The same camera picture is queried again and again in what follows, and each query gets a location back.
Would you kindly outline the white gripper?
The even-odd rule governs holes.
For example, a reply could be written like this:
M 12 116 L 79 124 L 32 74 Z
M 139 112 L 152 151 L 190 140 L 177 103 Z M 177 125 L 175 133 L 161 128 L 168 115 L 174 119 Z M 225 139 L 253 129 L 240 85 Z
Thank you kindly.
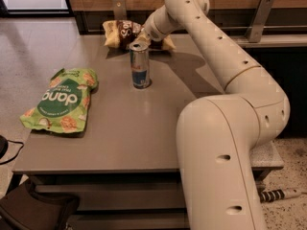
M 138 34 L 137 41 L 143 41 L 147 45 L 150 45 L 153 41 L 161 41 L 161 33 L 154 24 L 154 14 L 152 13 L 144 24 L 144 29 Z

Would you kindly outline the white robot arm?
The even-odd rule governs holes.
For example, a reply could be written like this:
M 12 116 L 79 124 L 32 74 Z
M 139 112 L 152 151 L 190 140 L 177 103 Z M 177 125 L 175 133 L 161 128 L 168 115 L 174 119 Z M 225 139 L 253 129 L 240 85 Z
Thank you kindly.
M 145 23 L 154 41 L 184 29 L 223 89 L 177 121 L 177 158 L 191 230 L 267 230 L 249 153 L 277 137 L 290 103 L 274 78 L 208 17 L 208 0 L 164 0 Z

